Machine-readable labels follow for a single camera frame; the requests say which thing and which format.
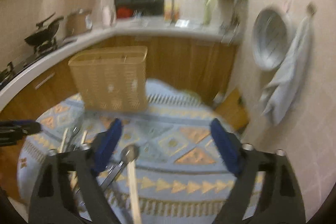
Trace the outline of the metal spoon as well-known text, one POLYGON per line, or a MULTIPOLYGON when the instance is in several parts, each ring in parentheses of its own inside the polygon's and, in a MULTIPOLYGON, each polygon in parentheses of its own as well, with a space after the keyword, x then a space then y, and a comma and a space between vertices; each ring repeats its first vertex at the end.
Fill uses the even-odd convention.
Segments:
POLYGON ((136 144, 130 144, 126 146, 121 151, 121 160, 120 162, 112 167, 112 169, 108 172, 108 176, 100 185, 103 192, 105 192, 112 182, 116 181, 120 176, 122 171, 127 167, 130 162, 137 160, 139 156, 139 146, 136 144))

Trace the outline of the wooden chopstick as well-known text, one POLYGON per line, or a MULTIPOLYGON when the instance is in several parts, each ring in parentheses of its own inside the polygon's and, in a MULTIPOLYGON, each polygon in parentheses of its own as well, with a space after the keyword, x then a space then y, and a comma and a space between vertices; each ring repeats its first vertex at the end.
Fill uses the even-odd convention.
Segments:
POLYGON ((142 224, 141 210, 139 205, 137 178, 135 174, 135 160, 127 164, 127 178, 129 182, 129 197, 131 216, 134 224, 142 224))

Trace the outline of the metal steamer tray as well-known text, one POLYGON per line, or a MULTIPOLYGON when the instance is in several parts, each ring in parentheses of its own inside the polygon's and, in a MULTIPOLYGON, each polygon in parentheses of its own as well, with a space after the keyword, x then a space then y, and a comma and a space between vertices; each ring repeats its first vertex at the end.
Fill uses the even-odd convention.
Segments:
POLYGON ((253 25, 252 42, 255 63, 262 71, 280 66, 294 38, 290 16, 276 6, 262 9, 253 25))

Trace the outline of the brown rice cooker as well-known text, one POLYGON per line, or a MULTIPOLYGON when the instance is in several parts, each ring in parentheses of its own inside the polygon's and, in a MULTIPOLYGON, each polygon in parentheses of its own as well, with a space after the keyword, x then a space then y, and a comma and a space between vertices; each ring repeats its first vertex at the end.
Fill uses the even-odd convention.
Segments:
POLYGON ((66 37, 78 36, 92 31, 92 10, 79 9, 70 13, 66 20, 66 37))

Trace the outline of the black frying pan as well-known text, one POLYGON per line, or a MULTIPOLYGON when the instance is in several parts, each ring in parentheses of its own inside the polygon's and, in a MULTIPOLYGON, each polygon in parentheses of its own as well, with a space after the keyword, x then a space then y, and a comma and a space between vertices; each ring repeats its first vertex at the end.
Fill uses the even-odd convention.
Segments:
POLYGON ((48 26, 45 26, 44 23, 55 16, 55 14, 56 13, 54 12, 48 18, 36 24, 37 29, 35 32, 25 38, 25 42, 29 46, 37 47, 44 42, 51 41, 54 38, 59 29, 60 22, 64 19, 64 16, 55 18, 48 26))

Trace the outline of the wooden cutting board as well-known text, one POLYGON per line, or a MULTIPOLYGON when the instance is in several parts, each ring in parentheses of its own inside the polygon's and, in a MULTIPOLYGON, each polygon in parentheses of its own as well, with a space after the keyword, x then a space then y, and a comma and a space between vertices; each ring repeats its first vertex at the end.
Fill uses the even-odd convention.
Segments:
POLYGON ((235 131, 242 133, 250 122, 244 98, 238 88, 234 88, 225 100, 216 107, 219 114, 235 131))

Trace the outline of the beige slotted utensil basket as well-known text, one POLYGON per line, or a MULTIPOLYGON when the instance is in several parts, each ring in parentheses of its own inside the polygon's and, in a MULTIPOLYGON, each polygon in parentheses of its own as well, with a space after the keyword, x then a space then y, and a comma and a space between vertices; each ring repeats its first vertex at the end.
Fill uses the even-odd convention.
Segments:
POLYGON ((68 66, 87 110, 138 112, 147 108, 146 46, 85 50, 68 66))

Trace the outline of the blue patterned tablecloth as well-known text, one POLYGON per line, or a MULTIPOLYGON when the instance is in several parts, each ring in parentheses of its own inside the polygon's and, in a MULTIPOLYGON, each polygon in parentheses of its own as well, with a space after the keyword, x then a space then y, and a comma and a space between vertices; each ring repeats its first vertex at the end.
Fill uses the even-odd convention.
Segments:
POLYGON ((149 79, 147 109, 139 113, 88 111, 79 94, 46 110, 42 132, 29 136, 18 160, 19 195, 29 204, 39 169, 50 149, 90 143, 114 119, 122 136, 110 166, 124 147, 139 146, 135 162, 138 201, 143 223, 211 223, 235 183, 210 135, 217 115, 189 93, 149 79))

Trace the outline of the red bowl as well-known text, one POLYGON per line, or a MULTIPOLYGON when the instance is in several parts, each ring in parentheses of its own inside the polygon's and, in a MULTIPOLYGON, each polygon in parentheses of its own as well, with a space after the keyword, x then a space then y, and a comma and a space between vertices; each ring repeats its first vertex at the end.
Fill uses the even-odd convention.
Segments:
POLYGON ((128 7, 119 7, 116 10, 117 19, 131 18, 133 16, 134 10, 128 7))

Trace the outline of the black gas stove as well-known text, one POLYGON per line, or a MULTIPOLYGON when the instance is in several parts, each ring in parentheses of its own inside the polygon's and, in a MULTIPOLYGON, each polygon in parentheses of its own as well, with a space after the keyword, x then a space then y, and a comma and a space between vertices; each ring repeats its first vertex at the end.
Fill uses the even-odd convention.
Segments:
POLYGON ((56 38, 53 38, 51 41, 44 42, 41 46, 35 47, 34 53, 17 65, 13 65, 12 62, 9 62, 6 69, 1 71, 1 89, 3 89, 7 84, 9 84, 10 81, 17 77, 17 75, 22 73, 25 69, 36 63, 38 60, 69 43, 76 42, 76 40, 77 39, 71 38, 56 40, 56 38))

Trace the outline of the white countertop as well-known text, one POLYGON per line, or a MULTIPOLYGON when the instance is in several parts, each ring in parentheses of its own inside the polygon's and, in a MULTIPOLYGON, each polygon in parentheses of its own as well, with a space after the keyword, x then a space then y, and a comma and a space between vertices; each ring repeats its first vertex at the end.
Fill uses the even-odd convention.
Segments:
POLYGON ((201 26, 189 20, 180 19, 177 25, 165 23, 162 18, 144 17, 142 19, 118 20, 113 27, 98 28, 92 32, 74 37, 74 42, 67 43, 56 51, 35 61, 14 77, 1 90, 1 109, 39 75, 67 57, 114 36, 168 36, 195 38, 222 44, 238 44, 242 39, 243 28, 238 25, 232 31, 222 31, 218 26, 201 26))

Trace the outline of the grey hanging towel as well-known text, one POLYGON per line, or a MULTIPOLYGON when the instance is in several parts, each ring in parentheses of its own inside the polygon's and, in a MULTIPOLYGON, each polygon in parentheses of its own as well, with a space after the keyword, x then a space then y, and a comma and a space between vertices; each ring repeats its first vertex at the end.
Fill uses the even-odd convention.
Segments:
POLYGON ((284 119, 303 83, 312 41, 313 17, 306 16, 298 26, 284 61, 262 90, 262 114, 274 126, 284 119))

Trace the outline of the wooden kitchen cabinet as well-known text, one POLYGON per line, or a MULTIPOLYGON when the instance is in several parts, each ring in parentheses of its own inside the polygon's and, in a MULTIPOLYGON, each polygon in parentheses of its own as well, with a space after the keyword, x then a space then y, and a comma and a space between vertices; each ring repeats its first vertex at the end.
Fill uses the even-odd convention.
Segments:
MULTIPOLYGON (((237 45, 195 38, 155 36, 115 36, 92 45, 93 49, 121 46, 146 46, 146 75, 171 86, 191 90, 211 104, 218 93, 225 93, 231 77, 237 45)), ((68 61, 72 55, 60 57, 22 84, 17 94, 2 95, 7 100, 1 108, 1 120, 37 119, 49 128, 72 121, 60 102, 78 93, 68 61)))

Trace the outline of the white electric kettle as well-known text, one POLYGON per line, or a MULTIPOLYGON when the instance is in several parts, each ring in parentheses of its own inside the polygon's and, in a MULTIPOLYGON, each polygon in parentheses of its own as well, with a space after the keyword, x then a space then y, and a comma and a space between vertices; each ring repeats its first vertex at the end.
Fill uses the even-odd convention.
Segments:
POLYGON ((114 23, 114 11, 109 6, 102 8, 102 25, 104 28, 110 27, 114 23))

